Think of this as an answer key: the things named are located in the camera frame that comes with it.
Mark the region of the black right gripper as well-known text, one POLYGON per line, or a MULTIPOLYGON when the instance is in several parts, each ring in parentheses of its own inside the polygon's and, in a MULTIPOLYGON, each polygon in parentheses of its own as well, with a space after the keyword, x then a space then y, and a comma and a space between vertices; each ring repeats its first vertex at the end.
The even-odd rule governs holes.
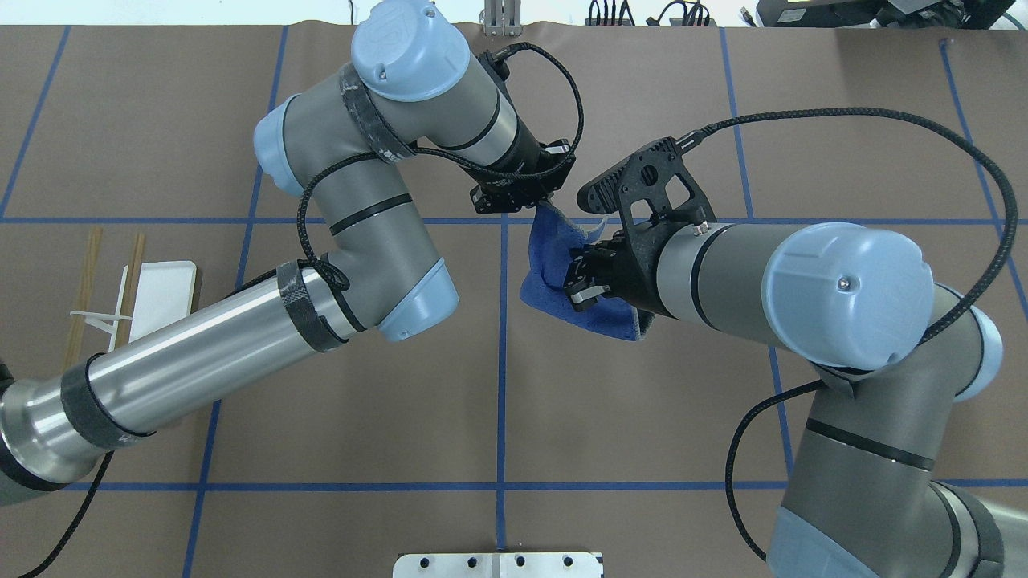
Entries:
POLYGON ((659 257, 667 242, 667 226, 624 226, 595 246, 570 249, 570 308, 588 310, 605 296, 619 297, 639 310, 664 310, 656 283, 659 257))

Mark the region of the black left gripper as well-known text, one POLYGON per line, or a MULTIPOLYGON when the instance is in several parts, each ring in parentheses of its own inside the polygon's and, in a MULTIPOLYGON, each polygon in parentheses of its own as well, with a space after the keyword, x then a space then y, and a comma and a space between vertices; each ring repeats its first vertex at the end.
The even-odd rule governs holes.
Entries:
POLYGON ((548 144, 518 136, 510 150, 485 169, 470 169, 470 198, 478 214, 516 213, 550 201, 568 179, 575 149, 566 139, 548 144))

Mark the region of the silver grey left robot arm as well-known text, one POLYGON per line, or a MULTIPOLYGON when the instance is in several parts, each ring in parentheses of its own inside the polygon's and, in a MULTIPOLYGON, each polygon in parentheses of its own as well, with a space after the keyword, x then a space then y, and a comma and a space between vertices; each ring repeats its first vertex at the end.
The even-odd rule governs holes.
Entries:
POLYGON ((562 187, 581 141, 545 143, 506 87, 533 43, 475 55, 430 1, 382 1, 348 62, 258 122, 262 173, 297 198, 302 257, 224 299, 48 380, 2 371, 2 504, 79 482, 114 451, 348 338, 390 344, 443 322, 458 290, 398 165, 436 157, 475 183, 479 214, 535 207, 562 187))

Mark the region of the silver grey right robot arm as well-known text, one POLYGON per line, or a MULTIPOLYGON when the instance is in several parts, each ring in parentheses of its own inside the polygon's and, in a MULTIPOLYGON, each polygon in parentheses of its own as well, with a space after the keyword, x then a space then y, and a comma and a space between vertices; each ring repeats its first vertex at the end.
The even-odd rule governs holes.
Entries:
POLYGON ((984 312, 904 234, 642 226, 570 250, 577 310, 599 297, 811 363, 813 402, 776 511, 776 577, 1024 577, 1026 515, 932 478, 953 404, 998 373, 984 312))

